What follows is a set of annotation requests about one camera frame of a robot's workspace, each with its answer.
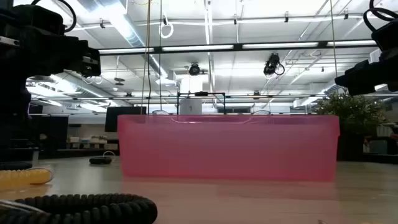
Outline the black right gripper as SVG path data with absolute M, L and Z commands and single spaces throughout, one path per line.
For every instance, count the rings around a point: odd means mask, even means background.
M 335 78 L 335 83 L 347 88 L 350 95 L 374 93 L 382 86 L 397 92 L 397 47 L 392 50 L 380 47 L 374 56 L 373 63 L 368 60 L 357 63 Z

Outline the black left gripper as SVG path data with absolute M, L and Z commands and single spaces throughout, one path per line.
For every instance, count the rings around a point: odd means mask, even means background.
M 100 53 L 86 40 L 54 35 L 1 37 L 1 75 L 28 78 L 71 70 L 83 77 L 101 75 Z

